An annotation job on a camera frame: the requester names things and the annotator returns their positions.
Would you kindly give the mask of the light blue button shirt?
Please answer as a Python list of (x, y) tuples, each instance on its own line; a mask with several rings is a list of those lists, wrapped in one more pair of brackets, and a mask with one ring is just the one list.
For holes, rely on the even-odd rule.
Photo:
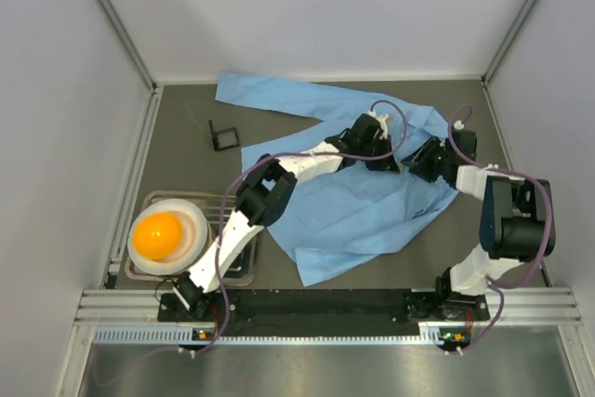
[[(447, 122), (430, 106), (365, 92), (238, 73), (221, 73), (216, 99), (254, 109), (319, 120), (319, 125), (242, 149), (242, 168), (265, 154), (301, 152), (354, 124), (363, 113), (389, 113), (390, 134), (402, 160), (431, 137), (445, 138)], [(296, 188), (269, 232), (296, 262), (305, 286), (330, 280), (379, 255), (401, 251), (456, 198), (445, 181), (428, 183), (409, 172), (371, 172), (358, 163)]]

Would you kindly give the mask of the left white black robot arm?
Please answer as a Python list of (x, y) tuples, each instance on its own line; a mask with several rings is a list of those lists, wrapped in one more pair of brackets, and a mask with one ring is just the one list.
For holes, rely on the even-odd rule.
[(397, 172), (391, 122), (388, 113), (365, 112), (352, 126), (305, 152), (261, 156), (225, 192), (222, 206), (231, 192), (235, 201), (227, 218), (219, 212), (213, 244), (174, 283), (174, 293), (186, 311), (197, 316), (205, 312), (207, 296), (223, 288), (224, 272), (248, 242), (280, 219), (297, 186), (357, 162), (372, 171)]

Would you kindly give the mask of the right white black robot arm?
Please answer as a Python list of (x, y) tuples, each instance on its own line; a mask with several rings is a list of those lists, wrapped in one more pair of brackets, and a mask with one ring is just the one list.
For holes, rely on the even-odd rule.
[(444, 179), (482, 202), (478, 245), (435, 283), (436, 307), (455, 317), (477, 311), (493, 280), (538, 255), (549, 256), (555, 246), (550, 183), (469, 163), (476, 151), (476, 134), (453, 127), (447, 139), (433, 137), (403, 159), (411, 174), (427, 182)]

